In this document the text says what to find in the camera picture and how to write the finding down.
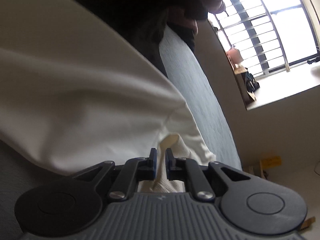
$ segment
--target black bag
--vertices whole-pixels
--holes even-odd
[[[244,74],[245,74],[244,83],[247,88],[247,91],[255,92],[260,87],[259,83],[255,80],[253,75],[250,74],[249,72],[245,72]]]

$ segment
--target circular pad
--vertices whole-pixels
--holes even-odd
[[[307,206],[299,194],[265,179],[230,182],[220,209],[235,226],[257,235],[282,235],[304,221]]]
[[[73,196],[62,192],[55,192],[42,197],[38,202],[38,206],[42,212],[56,215],[67,212],[75,203],[76,200]]]
[[[272,193],[256,193],[247,199],[247,205],[259,214],[272,215],[279,213],[284,208],[284,201]]]
[[[71,178],[34,188],[18,198],[14,212],[20,227],[39,236],[67,236],[91,225],[102,210],[94,187]]]

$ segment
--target floor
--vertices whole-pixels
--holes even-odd
[[[282,71],[264,78],[256,78],[260,88],[254,92],[256,101],[247,109],[257,108],[320,85],[320,62],[305,63],[291,71]]]
[[[301,232],[307,240],[319,240],[320,236],[320,176],[314,172],[314,165],[292,171],[279,177],[272,176],[272,169],[268,170],[268,179],[277,184],[291,188],[298,192],[308,207],[307,219],[315,216],[316,222],[310,228]]]

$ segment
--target window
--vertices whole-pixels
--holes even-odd
[[[300,0],[223,0],[226,11],[210,14],[227,51],[240,50],[253,75],[289,68],[319,56],[310,20]]]

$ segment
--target metal bar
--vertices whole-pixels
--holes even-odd
[[[265,16],[267,16],[267,14],[264,13],[264,14],[261,14],[261,15],[257,15],[257,16],[255,16],[255,17],[250,17],[250,18],[241,20],[241,21],[239,21],[239,22],[237,22],[237,23],[228,25],[228,26],[226,26],[226,27],[224,27],[224,28],[225,28],[225,29],[231,28],[231,27],[236,26],[236,25],[238,25],[238,24],[240,24],[240,23],[244,23],[244,22],[247,22],[247,21],[253,21],[253,20],[256,20],[256,19],[260,19],[260,18],[262,18],[262,17],[265,17]]]
[[[267,43],[267,42],[269,42],[269,41],[257,43],[256,45],[254,45],[254,47],[258,47],[258,46],[260,46],[260,45],[262,45],[264,43]]]
[[[266,31],[266,32],[264,32],[264,33],[255,34],[255,35],[250,36],[250,38],[256,38],[256,37],[258,37],[259,35],[262,35],[262,34],[265,34],[265,33],[269,33],[269,32],[272,32],[272,31],[274,31],[274,30]]]
[[[230,43],[229,38],[228,38],[228,36],[227,36],[224,28],[222,27],[220,21],[218,20],[218,18],[216,17],[215,14],[214,14],[214,17],[216,18],[216,20],[217,20],[217,22],[218,22],[218,24],[219,24],[219,26],[220,26],[220,30],[221,30],[221,31],[223,32],[223,34],[225,35],[225,37],[226,37],[226,39],[227,39],[227,41],[228,41],[228,43],[229,43],[229,45],[230,45],[230,49],[231,49],[231,48],[232,48],[232,44]]]
[[[251,56],[251,57],[260,56],[260,55],[265,54],[266,52],[272,51],[272,50],[274,50],[274,49],[264,50],[264,51],[262,51],[262,52],[260,52],[260,53],[258,53],[258,54],[256,54],[256,55],[253,55],[253,56]]]
[[[242,4],[242,2],[247,2],[247,1],[250,1],[250,0],[243,0],[241,2],[236,2],[236,3],[233,3],[232,5],[238,5],[238,4]]]
[[[298,4],[298,5],[295,5],[295,6],[290,6],[290,7],[287,7],[287,8],[280,9],[280,10],[272,11],[272,12],[270,12],[270,14],[277,14],[279,12],[292,10],[292,9],[296,9],[296,8],[302,8],[302,5]]]
[[[253,9],[253,8],[257,8],[257,7],[259,7],[259,6],[262,6],[262,4],[260,4],[260,5],[257,5],[257,6],[255,6],[255,7],[252,7],[252,8],[249,8],[249,9],[243,9],[243,10],[240,10],[240,11],[237,11],[236,13],[234,13],[234,14],[231,14],[231,15],[235,15],[235,14],[239,14],[239,13],[244,13],[244,12],[246,12],[246,11],[248,11],[248,10],[251,10],[251,9]]]
[[[232,3],[238,3],[238,2],[240,2],[240,0],[231,0],[231,2],[232,2]],[[240,16],[241,20],[244,21],[244,20],[246,20],[246,19],[248,19],[248,18],[251,18],[251,17],[248,15],[247,11],[244,9],[242,3],[239,4],[239,5],[236,5],[236,6],[235,6],[235,9],[236,9],[237,12],[239,13],[239,16]],[[251,22],[251,21],[245,21],[245,22],[243,23],[243,25],[245,26],[246,29],[250,29],[250,30],[247,30],[247,33],[249,34],[249,37],[250,37],[250,40],[252,41],[252,44],[253,44],[253,45],[256,45],[257,43],[260,43],[259,37],[251,38],[252,36],[254,36],[254,35],[257,34],[256,31],[255,31],[255,29],[252,28],[252,27],[253,27],[252,22]],[[262,46],[257,46],[257,47],[254,47],[254,50],[256,51],[256,54],[258,54],[258,53],[260,53],[260,52],[263,51],[263,48],[262,48]],[[259,56],[257,56],[257,57],[258,57],[258,59],[259,59],[259,62],[262,62],[262,61],[264,61],[264,60],[267,59],[264,54],[259,55]],[[263,71],[265,71],[266,69],[269,68],[269,65],[268,65],[268,63],[266,62],[266,63],[262,64],[261,67],[262,67]]]
[[[269,16],[270,22],[272,23],[273,30],[274,30],[275,33],[276,33],[276,36],[277,36],[277,39],[278,39],[278,41],[279,41],[280,48],[281,48],[281,51],[282,51],[282,55],[283,55],[283,58],[284,58],[285,69],[286,69],[287,72],[289,72],[289,71],[290,71],[290,66],[289,66],[289,63],[288,63],[287,56],[286,56],[285,51],[284,51],[284,47],[283,47],[282,41],[281,41],[281,39],[280,39],[280,35],[279,35],[278,30],[277,30],[277,28],[276,28],[275,22],[273,21],[273,19],[272,19],[272,17],[271,17],[271,14],[270,14],[268,8],[266,7],[265,3],[263,2],[263,0],[261,0],[261,3],[262,3],[262,5],[264,6],[267,15]]]
[[[232,33],[232,34],[230,34],[229,36],[231,36],[231,35],[233,35],[233,34],[237,34],[237,33],[239,33],[239,32],[243,32],[243,31],[248,31],[248,30],[252,30],[252,29],[254,29],[255,27],[257,27],[257,26],[260,26],[260,25],[262,25],[262,24],[266,24],[266,23],[261,23],[261,24],[258,24],[258,25],[255,25],[255,26],[252,26],[252,27],[249,27],[249,28],[245,28],[244,30],[242,30],[242,31],[238,31],[238,32],[236,32],[236,33]]]
[[[272,59],[266,59],[266,60],[264,60],[264,61],[261,61],[259,64],[263,64],[263,63],[266,63],[266,62],[268,62],[268,61],[270,61],[270,60],[273,60],[273,59],[276,59],[276,58],[280,58],[280,57],[283,57],[283,55],[281,55],[281,56],[279,56],[279,57],[272,58]]]

